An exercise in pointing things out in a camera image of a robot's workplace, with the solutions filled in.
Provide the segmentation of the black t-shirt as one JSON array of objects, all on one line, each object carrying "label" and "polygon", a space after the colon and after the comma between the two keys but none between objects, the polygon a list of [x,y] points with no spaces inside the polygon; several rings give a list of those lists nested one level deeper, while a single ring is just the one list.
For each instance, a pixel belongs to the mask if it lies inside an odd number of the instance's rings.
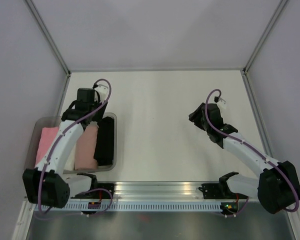
[{"label": "black t-shirt", "polygon": [[98,166],[108,166],[114,160],[115,120],[112,117],[104,117],[98,123],[98,132],[94,159]]}]

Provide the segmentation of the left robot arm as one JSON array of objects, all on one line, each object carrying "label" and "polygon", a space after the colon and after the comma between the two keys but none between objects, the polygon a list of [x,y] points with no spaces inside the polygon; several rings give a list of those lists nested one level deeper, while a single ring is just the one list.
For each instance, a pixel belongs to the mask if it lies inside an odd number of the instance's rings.
[{"label": "left robot arm", "polygon": [[97,178],[89,173],[78,173],[63,179],[62,175],[70,153],[85,129],[101,120],[112,93],[111,86],[95,84],[92,88],[79,88],[76,100],[62,114],[56,137],[46,154],[33,169],[22,175],[27,199],[42,207],[64,208],[70,198],[86,195],[94,198],[99,193]]}]

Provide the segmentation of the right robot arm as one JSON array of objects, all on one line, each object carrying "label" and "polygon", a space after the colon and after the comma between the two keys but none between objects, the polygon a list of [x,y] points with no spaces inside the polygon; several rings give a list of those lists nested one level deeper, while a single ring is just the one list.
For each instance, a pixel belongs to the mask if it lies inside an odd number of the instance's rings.
[{"label": "right robot arm", "polygon": [[218,192],[221,196],[225,199],[234,195],[258,199],[270,214],[288,211],[291,205],[295,206],[294,211],[299,208],[300,182],[291,162],[280,162],[259,152],[245,141],[235,127],[224,123],[215,103],[202,103],[189,114],[188,119],[205,131],[214,144],[236,156],[256,176],[246,177],[235,171],[221,176],[218,180]]}]

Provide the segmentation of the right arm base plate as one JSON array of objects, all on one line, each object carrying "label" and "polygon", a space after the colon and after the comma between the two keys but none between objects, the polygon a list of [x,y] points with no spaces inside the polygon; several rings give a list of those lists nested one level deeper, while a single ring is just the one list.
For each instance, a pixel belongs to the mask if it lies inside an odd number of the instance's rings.
[{"label": "right arm base plate", "polygon": [[243,200],[247,199],[247,196],[233,193],[226,185],[221,183],[202,183],[198,187],[198,190],[202,193],[205,200]]}]

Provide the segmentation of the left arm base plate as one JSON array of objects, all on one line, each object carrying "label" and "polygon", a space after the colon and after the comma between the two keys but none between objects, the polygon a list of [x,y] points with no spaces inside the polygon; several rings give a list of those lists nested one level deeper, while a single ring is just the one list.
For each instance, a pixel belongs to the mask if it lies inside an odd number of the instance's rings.
[{"label": "left arm base plate", "polygon": [[109,200],[111,198],[110,194],[113,196],[115,193],[115,184],[102,182],[93,186],[91,190],[93,191],[86,194],[90,199]]}]

